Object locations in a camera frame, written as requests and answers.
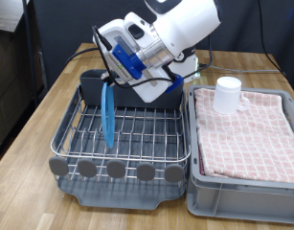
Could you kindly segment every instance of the gray plastic bin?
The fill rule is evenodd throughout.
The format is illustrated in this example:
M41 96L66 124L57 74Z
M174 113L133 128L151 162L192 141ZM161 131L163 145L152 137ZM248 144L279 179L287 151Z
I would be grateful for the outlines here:
M189 88L192 140L191 175L187 190L189 211L197 216L294 223L294 184L200 174L193 93L199 88L215 89L214 86L205 85L192 85ZM284 114L294 131L294 103L287 92L253 88L242 90L280 95Z

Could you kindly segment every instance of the wooden table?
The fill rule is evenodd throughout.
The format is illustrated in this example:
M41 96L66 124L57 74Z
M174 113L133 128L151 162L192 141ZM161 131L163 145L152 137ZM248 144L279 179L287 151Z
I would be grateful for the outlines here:
M94 47L82 44L79 50ZM208 51L197 51L202 63ZM214 65L237 69L274 69L265 55L214 52ZM165 201L154 211L88 208L72 195L65 195L53 179L48 161L50 142L70 102L79 75L103 68L97 51L72 60L15 139L0 163L0 229L294 229L294 225L192 215L186 195ZM245 87L275 88L294 92L286 79L274 74L239 74L209 68L195 84L215 85L217 78L234 76Z

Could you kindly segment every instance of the dish towel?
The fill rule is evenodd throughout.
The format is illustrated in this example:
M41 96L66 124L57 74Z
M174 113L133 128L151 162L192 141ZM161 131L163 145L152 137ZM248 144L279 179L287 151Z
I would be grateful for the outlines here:
M214 90L194 91L205 174L294 183L294 133L283 114L282 98L243 93L250 108L223 115L212 109Z

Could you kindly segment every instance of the drying rack base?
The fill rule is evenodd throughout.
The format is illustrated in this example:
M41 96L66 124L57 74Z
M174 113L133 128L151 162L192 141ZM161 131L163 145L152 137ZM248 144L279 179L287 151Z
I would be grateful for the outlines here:
M83 206L155 210L165 201L179 198L185 192L184 179L179 188L178 183L169 183L165 186L164 180L140 181L130 179L114 179L109 182L108 177L97 182L95 178L77 179L71 181L62 176L57 185L66 194L74 195Z

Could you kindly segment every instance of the white plastic housing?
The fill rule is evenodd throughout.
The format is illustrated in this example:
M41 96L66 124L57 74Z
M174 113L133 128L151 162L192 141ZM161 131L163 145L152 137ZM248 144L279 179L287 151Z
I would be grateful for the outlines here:
M187 57L187 59L183 63L173 61L169 65L169 69L173 73L181 76L182 78L184 78L185 76L187 76L188 74L192 72L195 72L197 70L197 67L198 67L198 58L195 54L191 55L190 57ZM184 79L184 83L188 83L190 81L197 80L199 78L200 78L200 73L196 73Z
M156 15L154 28L175 57L220 25L214 0L182 0L171 11Z
M137 17L134 17L133 13L131 13L125 22L122 19L115 19L99 28L100 33L106 37L106 39L112 45L113 49L118 44L115 39L118 36L120 36L125 41L125 43L133 52L139 48L139 44L137 43L137 41L127 31L130 18L135 19L135 22L137 21ZM162 68L151 67L143 71L143 75L139 80L134 80L128 74L125 68L120 64L120 62L118 62L114 58L114 56L111 54L112 51L107 51L101 42L100 45L111 70L115 71L118 76L123 79L123 81L127 81L129 84L135 84L150 78L169 79L169 76ZM162 95L170 85L170 81L157 80L146 82L144 84L134 87L133 89L137 92L137 94L142 98L145 103L151 103L156 100L160 95Z

